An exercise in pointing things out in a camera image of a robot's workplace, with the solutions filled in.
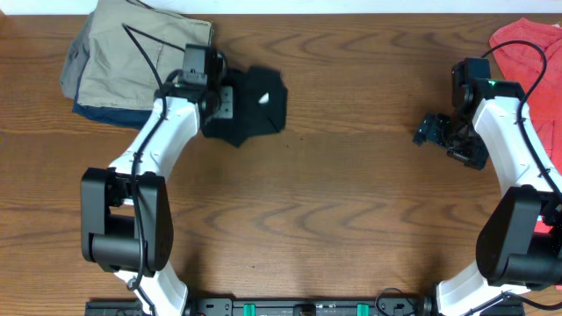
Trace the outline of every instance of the folded clothing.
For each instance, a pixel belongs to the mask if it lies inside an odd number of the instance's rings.
[[[509,40],[527,40],[544,50],[548,68],[528,100],[530,118],[552,163],[562,170],[562,29],[521,18],[494,33],[490,44],[494,47]],[[494,57],[506,79],[519,82],[525,91],[543,68],[541,56],[525,45],[502,47]]]
[[[210,22],[152,10],[135,0],[98,1],[68,51],[61,76],[63,94],[73,97],[75,87],[73,112],[88,119],[141,128],[152,111],[158,85],[122,24],[179,47],[209,45],[213,28]],[[183,52],[134,35],[161,78],[182,67]]]

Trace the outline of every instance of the cable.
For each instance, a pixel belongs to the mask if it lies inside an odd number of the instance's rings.
[[[153,41],[157,41],[158,43],[161,43],[161,44],[164,44],[164,45],[166,45],[166,46],[175,48],[175,49],[180,50],[180,51],[182,51],[182,52],[185,53],[185,49],[183,49],[183,48],[181,48],[181,47],[179,47],[179,46],[176,46],[176,45],[174,45],[174,44],[171,44],[171,43],[169,43],[169,42],[167,42],[167,41],[165,41],[165,40],[158,39],[158,38],[156,38],[156,37],[154,37],[154,36],[152,36],[152,35],[150,35],[150,34],[146,34],[146,33],[143,32],[143,31],[139,31],[139,30],[137,30],[137,29],[135,29],[135,28],[133,28],[133,27],[131,27],[131,26],[129,26],[129,25],[123,24],[123,27],[128,28],[130,31],[137,32],[137,33],[140,34],[140,35],[146,36],[146,37],[148,37],[149,39],[151,39],[151,40],[153,40]]]
[[[127,308],[119,308],[116,312],[116,316],[134,316],[135,312],[142,312],[142,306],[140,307],[127,307]]]
[[[530,143],[529,135],[527,134],[527,131],[525,130],[525,126],[523,125],[524,119],[522,118],[523,106],[525,105],[525,103],[527,102],[531,93],[533,93],[533,91],[535,90],[537,85],[541,82],[541,80],[543,80],[544,73],[546,73],[546,67],[547,67],[548,61],[546,60],[546,55],[544,54],[543,49],[541,49],[541,47],[537,46],[536,44],[533,44],[533,43],[528,42],[526,40],[518,40],[518,39],[517,40],[510,40],[510,41],[507,41],[505,43],[501,43],[500,45],[498,45],[496,47],[493,47],[492,49],[487,51],[485,54],[483,54],[482,58],[486,58],[489,54],[491,54],[493,51],[495,51],[498,48],[502,48],[504,46],[512,45],[512,44],[521,44],[521,45],[526,45],[528,47],[532,47],[541,55],[541,59],[542,59],[542,62],[543,62],[543,69],[541,70],[540,74],[538,75],[537,79],[535,80],[535,83],[533,83],[533,85],[530,87],[529,91],[527,91],[527,93],[525,94],[523,99],[521,99],[521,102],[519,103],[519,107],[517,108],[517,116],[516,116],[517,117],[517,125],[519,126],[519,130],[521,131],[521,136],[523,137],[523,140],[525,141],[525,145],[527,145],[527,148],[529,149],[530,155],[533,157],[533,160],[535,161],[538,169],[541,172],[541,176],[543,176],[544,180],[546,180],[546,182],[551,186],[552,192],[554,192],[554,194],[556,195],[556,197],[558,199],[558,202],[562,203],[562,193],[560,192],[560,189],[554,183],[551,176],[549,175],[549,170],[544,167],[543,162],[541,162],[541,159],[538,157],[537,151],[535,151],[535,148],[533,148],[533,145]]]
[[[158,82],[158,89],[162,90],[162,80],[160,79],[160,76],[158,75],[158,72],[156,71],[155,65],[152,63],[150,58],[148,58],[148,55],[144,51],[144,49],[142,49],[141,44],[139,44],[137,39],[131,33],[131,30],[130,30],[131,27],[128,26],[128,25],[125,25],[125,24],[123,24],[122,26],[123,26],[123,29],[125,29],[125,32],[127,33],[127,35],[129,35],[129,38],[131,38],[133,43],[139,49],[140,53],[142,54],[142,57],[144,57],[144,59],[147,61],[147,64],[150,67],[150,70],[152,70],[152,73],[154,74],[154,76],[156,78],[156,81]],[[141,156],[142,156],[142,152],[144,151],[144,148],[147,146],[148,142],[150,141],[152,136],[155,134],[155,132],[158,129],[158,127],[160,126],[160,124],[165,120],[167,112],[168,112],[168,105],[166,104],[166,96],[162,96],[162,113],[160,114],[160,118],[158,119],[158,121],[156,121],[156,124],[154,125],[154,127],[152,127],[150,132],[148,132],[147,137],[145,137],[145,139],[142,141],[142,143],[140,144],[137,151],[133,154],[133,166],[131,167],[131,177],[132,177],[132,180],[131,180],[131,196],[132,196],[132,199],[133,199],[134,216],[135,216],[135,219],[136,219],[137,227],[139,229],[140,265],[139,265],[139,272],[137,273],[137,277],[135,277],[135,278],[131,279],[129,282],[127,282],[126,288],[130,291],[136,291],[136,290],[139,289],[139,286],[141,285],[142,276],[143,276],[144,270],[146,268],[146,260],[147,260],[147,254],[146,254],[146,251],[147,251],[146,246],[147,245],[146,245],[146,241],[145,241],[145,237],[144,237],[144,228],[142,227],[141,209],[139,207],[139,194],[138,194],[139,192],[138,192],[138,186],[137,186],[137,168],[139,166],[139,162],[141,160]]]
[[[378,299],[379,299],[382,295],[384,295],[387,291],[397,291],[397,292],[400,293],[400,294],[404,294],[403,291],[400,291],[400,290],[397,289],[397,288],[386,288],[386,289],[384,289],[383,291],[381,291],[381,292],[377,295],[377,298],[375,298],[375,307],[377,308],[377,310],[378,310],[381,314],[383,314],[383,316],[390,316],[390,315],[387,314],[385,311],[383,311],[383,310],[380,308],[380,306],[378,306]],[[411,313],[409,313],[409,314],[406,314],[406,315],[404,315],[404,316],[412,316],[412,315],[415,315],[416,309],[417,309],[416,306],[415,306],[415,304],[412,303],[412,301],[410,301],[408,298],[405,298],[405,300],[410,304],[410,306],[412,306],[412,309],[414,309],[414,311],[411,312]]]
[[[225,69],[226,69],[225,74],[227,74],[227,73],[228,73],[228,69],[229,69],[229,66],[228,66],[228,58],[227,58],[227,56],[226,56],[222,51],[219,51],[219,55],[220,55],[220,58],[222,58],[222,60],[223,60],[224,63],[225,63]]]
[[[166,77],[166,83],[173,82],[176,79],[176,77],[182,73],[182,71],[183,71],[182,69],[176,69],[170,72],[168,77]]]
[[[529,306],[533,306],[536,309],[539,309],[539,310],[542,310],[542,311],[559,311],[559,310],[562,310],[562,302],[557,303],[555,305],[542,305],[542,304],[538,304],[537,302],[534,302],[530,299],[524,298],[524,297],[519,296],[519,295],[514,294],[514,293],[507,292],[507,293],[504,293],[504,296],[507,299],[512,298],[512,299],[519,300],[520,302],[522,302],[524,304],[527,304]]]
[[[144,299],[145,302],[147,302],[148,304],[148,309],[150,310],[150,314],[151,315],[156,315],[156,306],[154,303],[152,303],[152,301],[150,300],[150,298],[148,298],[147,293],[145,293],[142,289],[139,289],[139,295],[142,299]]]
[[[508,300],[508,299],[518,300],[521,303],[524,303],[524,304],[527,304],[529,306],[535,307],[536,309],[539,309],[539,310],[542,310],[542,311],[552,312],[552,311],[562,310],[562,302],[557,303],[555,305],[543,305],[543,304],[538,304],[535,301],[532,301],[530,299],[524,298],[520,295],[511,293],[511,292],[503,292],[502,294],[498,295],[497,297],[490,299],[489,301],[487,301],[485,304],[478,307],[477,309],[470,310],[465,316],[471,316],[476,312],[482,312],[482,311],[500,303],[502,300]]]

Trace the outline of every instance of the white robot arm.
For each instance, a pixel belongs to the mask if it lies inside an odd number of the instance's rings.
[[[138,167],[138,175],[152,172],[168,180],[169,174],[185,145],[199,131],[199,108],[197,104],[181,97],[167,97],[167,104],[166,119],[158,127],[144,149]],[[147,123],[142,127],[133,144],[117,160],[112,162],[110,168],[115,168],[115,171],[121,174],[130,172],[133,153],[139,149],[142,141],[155,126],[161,114],[162,100],[156,99]],[[124,204],[131,205],[131,199],[125,199]],[[137,272],[126,269],[115,272],[115,276],[126,283],[133,279],[136,274]],[[168,261],[164,269],[156,271],[154,276],[143,277],[140,281],[140,289],[134,291],[134,293],[142,302],[143,311],[146,314],[182,316],[188,289],[179,280],[171,262]]]
[[[550,192],[551,187],[544,180],[527,149],[519,128],[516,112],[520,100],[516,97],[495,97],[482,100],[472,123],[474,130],[486,144],[501,187],[501,195],[510,187],[532,185],[535,189]],[[556,184],[562,185],[562,178],[556,170],[530,121],[529,107],[524,105],[523,124],[533,148],[543,165],[550,169],[550,176]],[[496,298],[503,292],[523,294],[530,291],[523,285],[503,284],[490,286],[475,262],[453,277],[437,285],[436,301],[439,312],[446,316],[465,315],[471,310]]]

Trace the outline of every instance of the red cloth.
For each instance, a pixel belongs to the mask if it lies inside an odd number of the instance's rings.
[[[530,96],[530,118],[546,153],[562,171],[562,28],[522,18],[502,27],[490,39],[492,47],[508,40],[527,40],[544,50],[548,68]],[[532,47],[508,45],[494,52],[501,73],[528,91],[542,70],[541,57]]]
[[[535,233],[549,233],[552,226],[547,226],[542,220],[538,220],[535,225]]]

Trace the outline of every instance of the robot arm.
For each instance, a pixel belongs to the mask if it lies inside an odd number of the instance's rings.
[[[156,92],[157,96],[166,97],[166,112],[163,113],[162,98],[157,98],[147,123],[125,153],[108,169],[88,169],[82,180],[84,258],[130,285],[141,266],[139,231],[142,229],[146,268],[134,293],[142,303],[143,312],[153,316],[184,315],[188,298],[187,286],[169,262],[173,226],[166,182],[185,145],[198,133],[200,118],[213,118],[223,104],[232,107],[233,101],[232,88],[219,86],[223,60],[217,57],[216,50],[188,45],[185,56],[183,70],[169,77],[171,80],[163,87],[165,91]],[[178,75],[178,83],[173,83]],[[211,99],[208,91],[213,90],[217,95],[224,90],[230,97]],[[138,153],[145,141],[146,146]],[[140,159],[136,175],[132,175],[135,153]],[[138,188],[141,226],[135,218],[111,211],[112,207],[133,204],[132,181],[136,181]]]
[[[435,142],[476,169],[484,167],[489,155],[503,199],[480,233],[476,261],[436,287],[438,311],[447,316],[479,314],[482,307],[500,303],[502,293],[523,294],[562,281],[555,229],[534,233],[537,219],[551,226],[560,219],[557,199],[517,124],[521,87],[490,80],[486,60],[467,59],[453,69],[453,90],[455,117],[426,115],[414,142]],[[559,187],[562,178],[531,124],[527,104],[522,118],[532,147]]]

